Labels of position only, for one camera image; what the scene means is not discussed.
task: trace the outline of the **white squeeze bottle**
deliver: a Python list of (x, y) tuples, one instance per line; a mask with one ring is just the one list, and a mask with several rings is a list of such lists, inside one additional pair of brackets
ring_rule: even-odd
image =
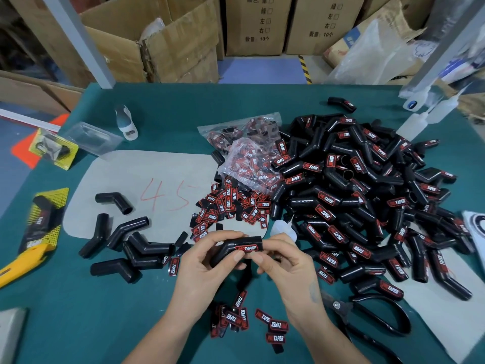
[(276, 220), (271, 228), (270, 236), (275, 236), (284, 232), (293, 240), (293, 242), (296, 242), (297, 236), (295, 230), (292, 229), (292, 220), (293, 217), (288, 223), (283, 220)]
[(428, 93), (431, 89), (431, 85), (429, 87), (424, 88), (422, 91), (415, 92), (407, 99), (407, 101), (403, 104), (403, 109), (407, 109), (411, 112), (416, 112), (423, 107), (428, 99)]
[(464, 92), (464, 90), (468, 87), (464, 87), (461, 91), (459, 91), (455, 96), (441, 101), (439, 104), (436, 105), (434, 110), (430, 112), (426, 121), (428, 124), (436, 124), (443, 120), (453, 109), (458, 107), (458, 97)]
[(435, 105), (423, 113), (414, 113), (397, 129), (396, 134), (401, 135), (404, 139), (413, 140), (428, 126), (428, 115)]
[(116, 124), (127, 140), (138, 138), (138, 130), (131, 120), (131, 112), (128, 107), (120, 105), (115, 108)]

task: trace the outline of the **yellow black hazard tape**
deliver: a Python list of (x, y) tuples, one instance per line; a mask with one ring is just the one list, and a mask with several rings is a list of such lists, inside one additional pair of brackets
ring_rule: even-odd
[(308, 68), (306, 67), (305, 60), (303, 59), (303, 56), (298, 55), (298, 58), (300, 59), (300, 64), (302, 66), (303, 74), (305, 75), (306, 84), (313, 84), (311, 82), (310, 73), (308, 72)]

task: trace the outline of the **scissors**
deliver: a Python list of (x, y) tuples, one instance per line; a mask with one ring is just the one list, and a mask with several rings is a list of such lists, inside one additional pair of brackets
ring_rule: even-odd
[[(342, 331), (342, 333), (345, 336), (347, 336), (350, 342), (352, 342), (352, 338), (350, 337), (349, 333), (352, 333), (353, 335), (367, 342), (370, 346), (373, 346), (374, 348), (378, 349), (381, 353), (385, 354), (390, 359), (390, 362), (392, 364), (403, 364), (401, 359), (396, 355), (396, 353), (394, 353), (394, 351), (389, 349), (383, 343), (374, 340), (372, 337), (367, 336), (364, 332), (362, 332), (358, 328), (354, 327), (351, 323), (349, 323), (349, 320), (348, 320), (349, 313), (353, 309), (357, 309), (360, 312), (364, 313), (369, 318), (371, 318), (374, 322), (384, 327), (390, 333), (396, 336), (405, 337), (411, 332), (411, 321), (409, 320), (409, 317), (407, 316), (404, 309), (399, 304), (397, 304), (396, 301), (391, 300), (379, 293), (370, 293), (370, 294), (356, 295), (356, 296), (350, 297), (349, 302), (344, 302), (333, 298), (333, 296), (331, 296), (329, 293), (325, 292), (324, 290), (321, 290), (320, 293), (322, 294), (324, 306), (330, 309), (331, 311), (333, 311), (334, 313), (336, 313), (336, 315), (339, 318), (338, 328)], [(360, 304), (361, 301), (372, 300), (372, 299), (383, 300), (387, 302), (391, 307), (394, 308), (394, 310), (397, 312), (398, 322), (400, 322), (398, 328), (393, 327), (389, 323), (385, 322), (385, 320), (378, 317), (376, 314), (371, 312), (365, 306)]]

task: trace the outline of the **white paper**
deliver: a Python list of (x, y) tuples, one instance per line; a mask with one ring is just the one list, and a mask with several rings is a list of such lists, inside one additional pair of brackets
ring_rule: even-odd
[[(191, 235), (196, 202), (210, 192), (217, 165), (210, 155), (118, 150), (96, 158), (79, 183), (66, 209), (63, 227), (69, 235), (93, 237), (96, 217), (107, 213), (119, 224), (147, 216), (150, 226), (140, 233), (151, 243), (174, 243), (182, 233)], [(133, 206), (123, 215), (114, 204), (94, 201), (97, 193), (119, 192)], [(225, 230), (263, 237), (266, 230), (244, 221), (223, 220)]]
[(471, 233), (473, 243), (482, 262), (482, 268), (485, 270), (485, 214), (463, 211), (463, 220)]
[[(412, 228), (425, 234), (415, 224)], [(411, 256), (405, 244), (403, 248)], [(441, 253), (451, 276), (472, 292), (469, 301), (460, 300), (441, 287), (429, 269), (428, 283), (414, 281), (411, 269), (406, 268), (409, 280), (396, 282), (396, 286), (404, 291), (404, 299), (419, 313), (447, 354), (461, 364), (485, 333), (485, 283), (452, 248)], [(389, 273), (385, 277), (394, 281)]]

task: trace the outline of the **yellow utility knife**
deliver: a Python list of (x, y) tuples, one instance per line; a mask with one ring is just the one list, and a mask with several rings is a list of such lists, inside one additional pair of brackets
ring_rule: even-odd
[(45, 253), (54, 249), (55, 246), (44, 243), (31, 246), (19, 254), (7, 267), (0, 269), (0, 288), (39, 266), (47, 258)]

